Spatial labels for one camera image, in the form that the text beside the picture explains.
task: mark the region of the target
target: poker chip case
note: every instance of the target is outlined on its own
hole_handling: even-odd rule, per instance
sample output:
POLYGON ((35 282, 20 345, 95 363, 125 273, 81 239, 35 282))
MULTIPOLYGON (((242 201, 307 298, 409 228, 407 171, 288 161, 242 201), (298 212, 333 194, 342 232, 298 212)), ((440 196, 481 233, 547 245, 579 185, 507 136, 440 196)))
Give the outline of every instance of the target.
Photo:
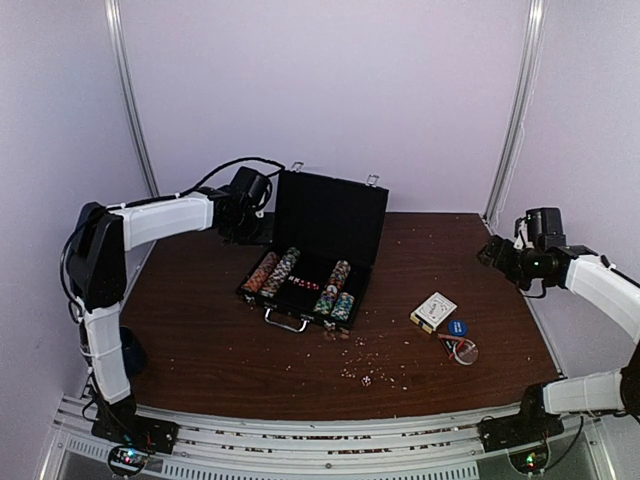
POLYGON ((296 333, 309 323, 348 333, 378 254, 388 195, 375 182, 282 172, 272 244, 236 293, 264 307, 267 323, 296 333))

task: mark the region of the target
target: poker chip stack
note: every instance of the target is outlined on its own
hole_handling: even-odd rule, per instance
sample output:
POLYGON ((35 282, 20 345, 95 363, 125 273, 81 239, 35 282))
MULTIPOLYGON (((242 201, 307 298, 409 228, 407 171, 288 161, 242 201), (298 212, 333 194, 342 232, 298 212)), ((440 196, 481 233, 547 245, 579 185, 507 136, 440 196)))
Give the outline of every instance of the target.
POLYGON ((260 289, 260 294, 265 297, 273 297, 293 270, 298 258, 300 258, 300 250, 294 247, 289 248, 260 289))
POLYGON ((351 266, 346 260, 339 260, 336 263, 326 287, 324 287, 320 298, 313 308, 314 312, 321 313, 322 315, 329 315, 331 313, 331 308, 338 298, 340 290, 344 287, 344 282, 347 280, 350 271, 351 266))
POLYGON ((273 269, 276 268, 279 261, 280 257, 278 255, 274 252, 269 252, 242 288, 256 293, 260 288, 262 288, 262 285, 267 281, 267 278, 269 278, 269 275, 273 272, 273 269))
POLYGON ((336 305, 335 307, 333 307, 333 310, 331 311, 331 316, 336 320, 341 320, 343 322, 346 322, 347 319, 349 318, 349 313, 353 308, 354 300, 355 299, 353 298, 352 295, 349 295, 346 292, 342 292, 338 297, 338 300, 336 300, 336 305))

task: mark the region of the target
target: white wall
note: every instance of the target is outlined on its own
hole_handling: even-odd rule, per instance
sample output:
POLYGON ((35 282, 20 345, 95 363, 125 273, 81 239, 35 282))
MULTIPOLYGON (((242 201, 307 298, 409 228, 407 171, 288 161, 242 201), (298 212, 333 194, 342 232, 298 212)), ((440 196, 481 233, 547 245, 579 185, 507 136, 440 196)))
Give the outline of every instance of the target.
POLYGON ((33 478, 84 381, 57 277, 80 207, 146 196, 116 72, 102 2, 0 4, 2 478, 33 478))
MULTIPOLYGON (((557 206, 570 243, 640 278, 640 2, 549 2, 539 76, 499 232, 527 208, 557 206)), ((625 365, 633 344, 566 291, 534 307, 569 376, 625 365)), ((622 469, 640 478, 638 425, 608 421, 622 469)))
POLYGON ((223 161, 261 155, 360 181, 378 173, 390 210, 481 212, 528 8, 527 0, 123 2, 160 188, 182 190, 223 161))

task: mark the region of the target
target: brown tabletop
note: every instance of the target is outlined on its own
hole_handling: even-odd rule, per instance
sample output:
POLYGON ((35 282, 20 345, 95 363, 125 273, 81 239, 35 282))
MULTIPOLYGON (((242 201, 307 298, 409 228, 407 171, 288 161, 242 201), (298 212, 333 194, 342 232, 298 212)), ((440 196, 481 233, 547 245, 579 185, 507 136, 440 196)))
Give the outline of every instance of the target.
MULTIPOLYGON (((361 420, 500 406, 557 373, 515 287, 481 266, 477 215, 387 214, 371 283, 348 338, 318 326, 293 334, 234 294, 259 247, 221 246, 215 232, 155 247, 124 310, 149 355, 133 380, 139 403, 282 420, 361 420), (434 292, 458 305, 479 348, 449 360, 409 321, 434 292), (372 379, 365 387, 361 378, 372 379)), ((447 321, 439 329, 446 332, 447 321)))

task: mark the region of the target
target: black foam insert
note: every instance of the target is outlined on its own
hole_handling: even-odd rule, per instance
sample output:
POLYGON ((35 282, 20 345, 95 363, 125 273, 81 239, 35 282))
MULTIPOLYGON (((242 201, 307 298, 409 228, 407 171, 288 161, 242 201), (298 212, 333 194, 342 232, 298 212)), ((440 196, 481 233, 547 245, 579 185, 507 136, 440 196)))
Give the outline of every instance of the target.
POLYGON ((284 171, 278 179, 273 242, 371 267, 388 194, 348 180, 284 171))

